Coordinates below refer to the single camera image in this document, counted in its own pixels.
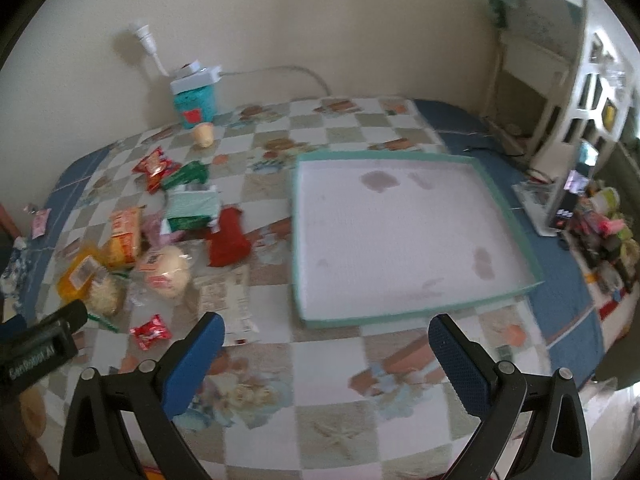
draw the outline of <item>blue gripper pad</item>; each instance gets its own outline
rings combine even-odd
[[[187,337],[176,341],[158,361],[156,375],[162,409],[171,420],[184,413],[225,341],[225,322],[205,313]]]
[[[467,344],[478,345],[466,339],[462,332],[458,337],[460,336]],[[429,345],[466,412],[484,419],[491,408],[491,386],[439,316],[429,323]]]

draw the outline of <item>tray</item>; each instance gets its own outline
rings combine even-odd
[[[293,187],[294,294],[309,327],[433,315],[542,282],[474,158],[311,152],[298,157]]]

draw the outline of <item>barcode label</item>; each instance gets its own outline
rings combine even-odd
[[[80,290],[100,267],[101,265],[95,261],[93,256],[87,256],[69,275],[69,281],[73,288]]]

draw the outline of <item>wall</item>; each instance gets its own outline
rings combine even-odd
[[[169,69],[195,58],[226,70],[297,63],[337,94],[470,111],[496,45],[484,0],[47,0],[0,72],[0,182],[15,183],[0,202],[20,227],[22,206],[44,202],[73,160],[174,120],[166,82],[123,33],[140,17]],[[318,94],[302,75],[242,76],[218,90],[222,107]]]

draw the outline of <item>orange snack package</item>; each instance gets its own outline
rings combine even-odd
[[[133,265],[140,257],[140,210],[130,207],[111,215],[111,238],[106,244],[107,265]]]
[[[105,264],[103,254],[94,244],[83,245],[66,272],[58,280],[56,288],[62,300],[84,300],[89,293],[92,279]]]

